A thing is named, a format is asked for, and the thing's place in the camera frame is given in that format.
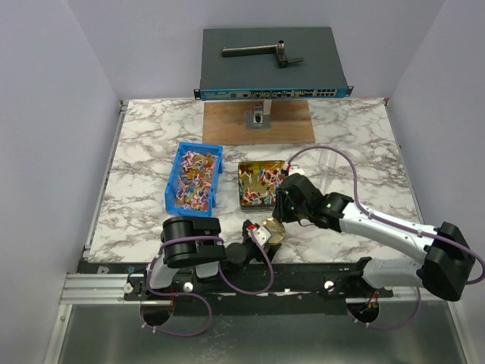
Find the gold jar lid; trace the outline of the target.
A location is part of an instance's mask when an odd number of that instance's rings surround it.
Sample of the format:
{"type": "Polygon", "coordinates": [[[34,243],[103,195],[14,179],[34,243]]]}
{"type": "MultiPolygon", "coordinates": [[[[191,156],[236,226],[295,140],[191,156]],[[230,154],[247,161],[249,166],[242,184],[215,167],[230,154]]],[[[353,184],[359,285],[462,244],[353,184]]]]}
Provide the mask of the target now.
{"type": "Polygon", "coordinates": [[[275,218],[267,218],[262,222],[262,225],[270,233],[270,238],[268,240],[269,245],[277,245],[282,243],[285,237],[286,231],[285,227],[281,222],[275,218]]]}

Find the square tin of lollipops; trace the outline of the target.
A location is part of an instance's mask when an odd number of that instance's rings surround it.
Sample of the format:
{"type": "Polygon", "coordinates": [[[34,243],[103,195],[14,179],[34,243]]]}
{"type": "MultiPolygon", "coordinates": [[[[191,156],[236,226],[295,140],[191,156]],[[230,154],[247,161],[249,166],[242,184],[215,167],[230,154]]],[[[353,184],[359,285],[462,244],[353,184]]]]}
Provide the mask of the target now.
{"type": "Polygon", "coordinates": [[[286,178],[285,161],[248,161],[238,164],[238,197],[242,211],[272,210],[277,190],[286,178]]]}

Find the clear plastic scoop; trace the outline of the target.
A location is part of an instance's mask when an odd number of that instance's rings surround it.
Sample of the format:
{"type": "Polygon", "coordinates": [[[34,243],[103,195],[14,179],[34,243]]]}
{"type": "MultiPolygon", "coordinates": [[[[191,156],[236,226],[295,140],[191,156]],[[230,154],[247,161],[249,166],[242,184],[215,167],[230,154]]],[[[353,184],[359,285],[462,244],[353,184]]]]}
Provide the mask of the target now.
{"type": "Polygon", "coordinates": [[[321,151],[318,167],[321,173],[320,191],[325,195],[330,191],[330,185],[334,176],[337,154],[331,150],[321,151]]]}

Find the blue plastic candy bin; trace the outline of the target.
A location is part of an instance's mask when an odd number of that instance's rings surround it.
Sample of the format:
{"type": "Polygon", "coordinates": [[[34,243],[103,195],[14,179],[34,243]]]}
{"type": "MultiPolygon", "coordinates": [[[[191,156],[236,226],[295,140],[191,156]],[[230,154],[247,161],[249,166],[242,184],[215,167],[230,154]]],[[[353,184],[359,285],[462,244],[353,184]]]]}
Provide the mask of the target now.
{"type": "Polygon", "coordinates": [[[222,172],[222,146],[179,143],[164,192],[166,212],[170,215],[211,217],[222,172]]]}

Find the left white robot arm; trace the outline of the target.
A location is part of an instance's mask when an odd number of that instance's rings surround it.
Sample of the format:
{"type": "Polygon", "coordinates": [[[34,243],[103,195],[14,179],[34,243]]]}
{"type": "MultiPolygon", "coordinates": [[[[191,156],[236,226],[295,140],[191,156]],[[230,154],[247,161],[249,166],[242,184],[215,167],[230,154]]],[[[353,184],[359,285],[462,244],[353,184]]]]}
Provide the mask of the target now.
{"type": "Polygon", "coordinates": [[[236,248],[235,252],[230,246],[224,245],[220,233],[221,224],[218,218],[178,217],[166,220],[161,233],[161,246],[152,262],[147,265],[142,291],[153,300],[161,299],[180,269],[194,267],[197,278],[218,276],[237,293],[253,296],[267,293],[275,279],[268,249],[272,233],[261,224],[244,221],[244,241],[231,245],[236,248]],[[260,290],[243,290],[228,279],[229,270],[223,268],[223,265],[228,262],[230,266],[246,266],[253,259],[265,263],[269,281],[260,290]]]}

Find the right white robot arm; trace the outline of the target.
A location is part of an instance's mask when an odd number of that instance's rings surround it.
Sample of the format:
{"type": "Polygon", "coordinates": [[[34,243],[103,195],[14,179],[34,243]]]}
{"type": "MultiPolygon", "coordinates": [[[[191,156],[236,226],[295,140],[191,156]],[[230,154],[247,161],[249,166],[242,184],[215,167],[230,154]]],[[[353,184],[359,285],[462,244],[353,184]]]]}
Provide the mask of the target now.
{"type": "Polygon", "coordinates": [[[476,259],[458,227],[415,224],[377,215],[350,196],[322,194],[304,175],[287,177],[276,192],[273,217],[281,223],[308,220],[321,229],[354,234],[405,254],[405,259],[370,259],[349,277],[349,289],[366,297],[375,288],[423,287],[440,299],[461,299],[476,259]]]}

